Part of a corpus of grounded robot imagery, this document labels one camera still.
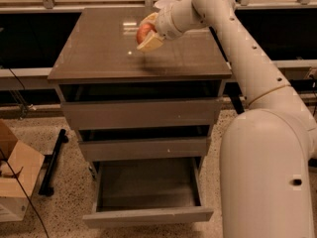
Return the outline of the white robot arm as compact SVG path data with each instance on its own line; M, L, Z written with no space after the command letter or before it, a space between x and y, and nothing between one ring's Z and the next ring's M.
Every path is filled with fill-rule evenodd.
M315 238L308 162L317 123L302 99L235 15L235 0L181 0L139 25L138 48L203 27L214 29L249 109L220 149L224 238Z

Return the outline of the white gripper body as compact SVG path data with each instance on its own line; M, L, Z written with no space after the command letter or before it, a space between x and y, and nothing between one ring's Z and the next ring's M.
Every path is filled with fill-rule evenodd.
M183 33L176 28L173 22L171 4L163 7L158 12L156 18L156 30L161 37L168 40L174 40L183 35Z

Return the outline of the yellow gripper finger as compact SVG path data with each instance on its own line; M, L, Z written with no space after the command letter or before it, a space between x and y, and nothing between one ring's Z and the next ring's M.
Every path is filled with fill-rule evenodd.
M151 52L158 49L163 44L163 38L155 32L150 32L145 40L137 46L137 50L143 53Z
M141 26L143 26L144 24L155 25L158 15L159 15L158 12L153 12L153 13L151 13L149 16L147 16L146 18L144 18L144 19L142 20L142 22L140 23L140 25L141 25Z

